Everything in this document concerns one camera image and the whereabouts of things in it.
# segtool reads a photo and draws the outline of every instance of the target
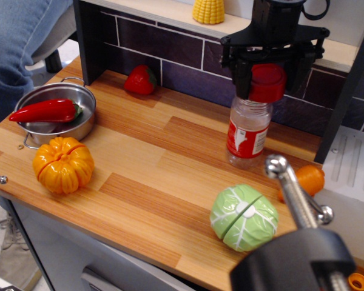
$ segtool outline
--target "dark tile backsplash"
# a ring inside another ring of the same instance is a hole
[[[128,75],[147,64],[158,85],[231,106],[235,86],[221,68],[219,39],[108,8],[101,9],[109,69]],[[274,122],[322,136],[346,80],[346,73],[313,66],[300,90],[274,104]],[[364,74],[342,123],[364,130]]]

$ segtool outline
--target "wood grain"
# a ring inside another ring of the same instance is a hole
[[[79,59],[57,74],[81,77]],[[277,236],[295,229],[277,199],[278,184],[263,165],[239,170],[226,161],[229,109],[157,88],[153,95],[125,92],[126,76],[106,71],[88,88],[97,101],[96,125],[82,142],[95,160],[91,182],[71,195],[49,193],[37,182],[35,150],[18,149],[24,132],[0,124],[0,185],[8,198],[106,244],[210,290],[229,291],[229,272],[244,258],[212,231],[211,207],[222,190],[249,184],[280,215]],[[262,160],[287,157],[294,170],[313,163],[320,138],[272,123]]]

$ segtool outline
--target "stainless steel pot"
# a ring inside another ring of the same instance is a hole
[[[77,79],[82,81],[83,86],[64,82],[68,79]],[[77,140],[83,139],[93,128],[95,120],[96,99],[93,93],[85,88],[85,82],[76,77],[62,79],[59,83],[44,85],[22,97],[15,107],[15,111],[24,106],[37,102],[67,98],[76,102],[83,112],[72,122],[18,122],[19,126],[26,132],[23,144],[31,149],[38,147],[27,144],[31,139],[36,145],[48,144],[52,138],[57,136],[71,136]]]

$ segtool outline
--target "red strawberry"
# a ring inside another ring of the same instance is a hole
[[[124,83],[124,89],[142,95],[151,94],[156,86],[157,79],[146,65],[135,67]]]

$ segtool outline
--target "floor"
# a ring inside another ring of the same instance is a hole
[[[68,40],[59,49],[59,55],[63,66],[70,63],[71,60],[79,55],[78,43],[75,41]],[[32,67],[28,67],[29,70],[33,72],[33,80],[35,86],[44,85],[53,74],[49,74],[44,70],[44,63],[39,62]],[[0,207],[0,220],[5,219],[6,212]],[[0,229],[0,248],[4,238],[5,230]],[[49,291],[44,279],[39,280],[38,284],[35,286],[33,291]]]

